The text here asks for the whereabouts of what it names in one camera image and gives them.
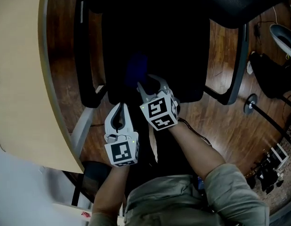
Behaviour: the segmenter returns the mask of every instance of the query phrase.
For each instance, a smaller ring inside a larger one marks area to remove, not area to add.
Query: black and white marker cube
[[[123,167],[138,162],[138,133],[132,136],[119,136],[113,143],[105,144],[110,163],[116,167]]]
[[[156,130],[162,130],[178,123],[177,103],[173,101],[171,94],[140,106],[146,120]]]

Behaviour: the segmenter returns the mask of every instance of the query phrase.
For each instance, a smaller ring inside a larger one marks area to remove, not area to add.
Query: chair seat
[[[141,103],[133,78],[140,73],[166,79],[182,103],[200,100],[206,81],[209,38],[210,20],[186,6],[133,6],[104,12],[103,59],[109,101]],[[143,59],[131,65],[136,54]]]

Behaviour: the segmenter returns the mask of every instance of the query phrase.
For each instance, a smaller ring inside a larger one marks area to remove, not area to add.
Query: metal stand
[[[279,96],[278,99],[281,99],[282,101],[284,101],[286,104],[288,104],[291,107],[291,101],[285,98],[283,95]]]
[[[270,118],[263,110],[261,110],[256,104],[258,102],[258,97],[256,94],[251,94],[245,104],[244,104],[244,113],[246,115],[251,114],[254,110],[262,115],[268,122],[270,122],[291,144],[291,137],[287,135],[286,131],[283,130],[272,118]]]

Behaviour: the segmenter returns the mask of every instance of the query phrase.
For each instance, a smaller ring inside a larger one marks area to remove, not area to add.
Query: wooden desk
[[[53,88],[47,0],[0,0],[0,145],[7,153],[82,173]]]

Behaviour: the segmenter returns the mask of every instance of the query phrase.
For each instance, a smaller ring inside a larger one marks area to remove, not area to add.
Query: office chair
[[[204,91],[223,105],[237,99],[248,55],[248,22],[284,0],[77,0],[74,53],[82,104],[96,108],[106,91],[109,101],[130,103],[136,89],[127,74],[130,60],[140,54],[144,73],[167,80],[182,102],[202,98]],[[102,13],[106,86],[99,94],[92,83],[88,12]],[[238,28],[236,61],[230,88],[218,94],[205,86],[210,19]]]

